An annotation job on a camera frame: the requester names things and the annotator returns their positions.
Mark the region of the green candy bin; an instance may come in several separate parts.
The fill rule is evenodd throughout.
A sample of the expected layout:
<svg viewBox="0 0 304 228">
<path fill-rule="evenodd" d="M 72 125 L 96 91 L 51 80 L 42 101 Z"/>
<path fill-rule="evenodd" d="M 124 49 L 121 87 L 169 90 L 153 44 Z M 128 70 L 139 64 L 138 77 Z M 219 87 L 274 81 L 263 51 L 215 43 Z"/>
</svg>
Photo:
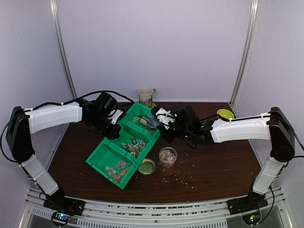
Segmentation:
<svg viewBox="0 0 304 228">
<path fill-rule="evenodd" d="M 105 137 L 104 140 L 136 165 L 142 163 L 155 145 L 155 141 L 145 130 L 123 124 L 119 132 L 119 138 L 111 140 Z"/>
<path fill-rule="evenodd" d="M 148 128 L 140 123 L 139 115 L 152 115 L 151 109 L 142 105 L 141 103 L 134 103 L 128 111 L 125 113 L 125 116 L 120 120 L 121 123 L 127 124 L 128 126 L 138 130 L 141 133 L 146 133 L 147 137 L 152 142 L 157 142 L 160 137 L 160 131 L 158 128 Z"/>
<path fill-rule="evenodd" d="M 86 163 L 122 190 L 139 166 L 132 156 L 108 140 L 99 143 Z"/>
</svg>

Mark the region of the silver metal scoop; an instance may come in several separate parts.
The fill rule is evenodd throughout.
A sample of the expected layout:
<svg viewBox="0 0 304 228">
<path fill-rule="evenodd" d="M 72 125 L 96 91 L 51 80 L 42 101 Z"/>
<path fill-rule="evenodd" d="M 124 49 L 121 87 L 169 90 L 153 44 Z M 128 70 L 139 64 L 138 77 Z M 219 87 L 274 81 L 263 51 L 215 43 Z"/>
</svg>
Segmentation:
<svg viewBox="0 0 304 228">
<path fill-rule="evenodd" d="M 151 115 L 139 115 L 140 123 L 144 126 L 147 126 L 148 128 L 154 129 L 158 126 L 158 120 Z"/>
</svg>

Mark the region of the clear plastic round container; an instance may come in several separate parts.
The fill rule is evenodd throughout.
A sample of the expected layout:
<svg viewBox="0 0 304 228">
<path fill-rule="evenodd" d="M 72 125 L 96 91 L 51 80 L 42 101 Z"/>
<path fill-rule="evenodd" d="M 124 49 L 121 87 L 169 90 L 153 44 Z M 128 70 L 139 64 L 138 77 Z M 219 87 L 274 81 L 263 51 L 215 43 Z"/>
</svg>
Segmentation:
<svg viewBox="0 0 304 228">
<path fill-rule="evenodd" d="M 159 152 L 159 164 L 164 168 L 172 168 L 177 160 L 177 151 L 172 147 L 164 147 Z"/>
</svg>

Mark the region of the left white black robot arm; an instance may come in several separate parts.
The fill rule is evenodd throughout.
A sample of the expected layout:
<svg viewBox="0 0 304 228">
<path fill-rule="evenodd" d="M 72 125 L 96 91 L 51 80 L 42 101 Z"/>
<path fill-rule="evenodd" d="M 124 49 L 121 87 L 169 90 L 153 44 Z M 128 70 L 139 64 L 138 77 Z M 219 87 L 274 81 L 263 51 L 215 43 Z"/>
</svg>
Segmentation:
<svg viewBox="0 0 304 228">
<path fill-rule="evenodd" d="M 83 123 L 91 131 L 109 139 L 120 134 L 119 120 L 125 115 L 110 91 L 100 91 L 98 97 L 87 100 L 85 96 L 65 102 L 45 102 L 32 108 L 15 106 L 0 134 L 11 153 L 3 156 L 19 165 L 45 194 L 46 200 L 58 211 L 68 207 L 65 192 L 48 172 L 37 151 L 40 132 L 60 126 Z"/>
</svg>

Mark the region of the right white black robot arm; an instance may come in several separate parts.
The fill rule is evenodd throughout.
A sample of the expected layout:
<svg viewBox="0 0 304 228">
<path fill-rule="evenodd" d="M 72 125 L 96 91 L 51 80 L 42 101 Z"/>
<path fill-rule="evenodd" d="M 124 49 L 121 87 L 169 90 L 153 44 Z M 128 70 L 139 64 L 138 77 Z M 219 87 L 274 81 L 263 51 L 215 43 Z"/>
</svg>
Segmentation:
<svg viewBox="0 0 304 228">
<path fill-rule="evenodd" d="M 159 122 L 162 137 L 168 143 L 175 138 L 194 145 L 240 140 L 270 141 L 270 155 L 243 201 L 246 209 L 250 210 L 261 203 L 283 168 L 296 158 L 295 143 L 300 141 L 278 107 L 259 115 L 229 119 L 219 114 L 199 119 L 191 106 L 176 106 L 170 111 L 160 108 L 154 116 Z"/>
</svg>

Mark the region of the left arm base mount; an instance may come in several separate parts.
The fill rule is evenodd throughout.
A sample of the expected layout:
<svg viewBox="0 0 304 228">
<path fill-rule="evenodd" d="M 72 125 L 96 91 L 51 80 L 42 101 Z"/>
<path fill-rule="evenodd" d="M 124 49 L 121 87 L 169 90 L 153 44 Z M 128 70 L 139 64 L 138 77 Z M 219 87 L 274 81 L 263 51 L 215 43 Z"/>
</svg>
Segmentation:
<svg viewBox="0 0 304 228">
<path fill-rule="evenodd" d="M 43 206 L 48 209 L 64 212 L 71 216 L 81 216 L 85 208 L 85 202 L 64 196 L 50 196 L 45 199 Z"/>
</svg>

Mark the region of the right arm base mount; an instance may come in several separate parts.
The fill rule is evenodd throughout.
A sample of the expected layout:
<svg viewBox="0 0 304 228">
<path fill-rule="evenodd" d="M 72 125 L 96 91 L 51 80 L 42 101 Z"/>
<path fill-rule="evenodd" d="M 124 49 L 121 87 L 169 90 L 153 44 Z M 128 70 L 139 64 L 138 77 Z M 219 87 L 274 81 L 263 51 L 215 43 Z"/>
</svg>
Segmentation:
<svg viewBox="0 0 304 228">
<path fill-rule="evenodd" d="M 244 196 L 241 198 L 234 198 L 227 201 L 227 207 L 230 215 L 245 213 L 249 211 L 256 211 L 261 207 L 268 205 L 265 197 L 251 197 Z"/>
</svg>

